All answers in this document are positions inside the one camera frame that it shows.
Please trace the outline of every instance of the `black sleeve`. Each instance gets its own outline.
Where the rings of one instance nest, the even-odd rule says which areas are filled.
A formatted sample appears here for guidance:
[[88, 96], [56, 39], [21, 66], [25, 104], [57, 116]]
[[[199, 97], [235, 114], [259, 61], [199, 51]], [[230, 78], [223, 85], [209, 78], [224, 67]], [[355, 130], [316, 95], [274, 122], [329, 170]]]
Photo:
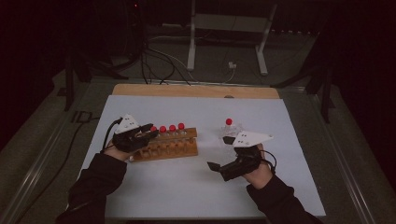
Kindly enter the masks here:
[[294, 189], [283, 183], [276, 175], [262, 189], [248, 185], [247, 192], [259, 210], [264, 212], [273, 224], [322, 223], [305, 212], [303, 205], [294, 197]]
[[126, 163], [105, 154], [96, 154], [88, 169], [82, 170], [69, 191], [68, 208], [57, 224], [105, 223], [106, 196], [122, 183]]

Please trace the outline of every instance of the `hand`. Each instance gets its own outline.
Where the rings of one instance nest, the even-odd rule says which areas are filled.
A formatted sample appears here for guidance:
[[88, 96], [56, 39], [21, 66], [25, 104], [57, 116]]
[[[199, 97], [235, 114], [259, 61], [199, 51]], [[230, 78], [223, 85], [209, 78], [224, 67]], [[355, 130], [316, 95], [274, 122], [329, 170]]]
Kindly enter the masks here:
[[107, 156], [114, 157], [114, 158], [116, 158], [117, 160], [120, 160], [120, 161], [126, 161], [133, 155], [132, 152], [124, 152], [124, 151], [118, 150], [113, 145], [113, 141], [112, 140], [110, 140], [110, 142], [107, 144], [107, 147], [106, 147], [106, 150], [105, 150], [104, 154], [106, 154]]
[[[262, 144], [258, 144], [257, 147], [259, 150], [264, 150]], [[262, 158], [265, 159], [264, 151], [262, 151]], [[248, 174], [242, 175], [242, 177], [244, 177], [247, 182], [253, 185], [255, 189], [262, 189], [271, 180], [273, 174], [271, 173], [271, 169], [268, 164], [266, 162], [262, 162], [259, 165], [259, 168]]]

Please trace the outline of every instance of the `floor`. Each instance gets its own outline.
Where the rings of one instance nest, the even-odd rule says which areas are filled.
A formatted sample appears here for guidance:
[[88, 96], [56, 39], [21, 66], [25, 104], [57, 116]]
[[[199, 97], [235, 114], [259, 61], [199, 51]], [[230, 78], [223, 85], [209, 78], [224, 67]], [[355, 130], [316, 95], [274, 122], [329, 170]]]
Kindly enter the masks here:
[[[185, 30], [175, 35], [152, 32], [144, 54], [145, 79], [148, 83], [192, 85], [249, 85], [267, 87], [296, 75], [315, 38], [309, 35], [270, 34], [264, 50], [269, 75], [259, 74], [254, 53], [256, 36], [236, 39], [202, 33], [198, 39], [195, 69], [188, 72], [189, 39]], [[163, 55], [171, 55], [179, 72], [172, 73], [173, 66], [164, 61]], [[230, 69], [228, 62], [236, 63]], [[106, 97], [117, 83], [145, 83], [142, 67], [137, 62], [120, 72], [128, 80], [115, 80], [99, 72], [91, 83], [76, 81], [76, 100], [68, 112], [64, 112], [65, 99], [58, 96], [64, 87], [64, 72], [54, 78], [55, 90], [32, 114], [0, 154], [0, 211], [9, 220], [21, 217], [20, 223], [53, 223], [66, 207], [67, 191], [78, 176], [80, 166], [96, 128], [96, 121], [84, 124], [71, 121], [76, 111], [92, 112], [99, 117]], [[396, 197], [349, 113], [336, 86], [332, 86], [333, 108], [329, 110], [330, 123], [323, 122], [318, 112], [320, 92], [307, 95], [303, 79], [279, 94], [290, 112], [290, 118], [303, 148], [305, 158], [325, 207], [324, 223], [392, 223], [396, 221]], [[61, 167], [68, 150], [70, 156], [53, 183], [41, 193]], [[146, 220], [131, 223], [195, 223], [194, 220]], [[263, 220], [207, 220], [205, 223], [263, 223]], [[125, 223], [125, 220], [108, 219], [106, 223]]]

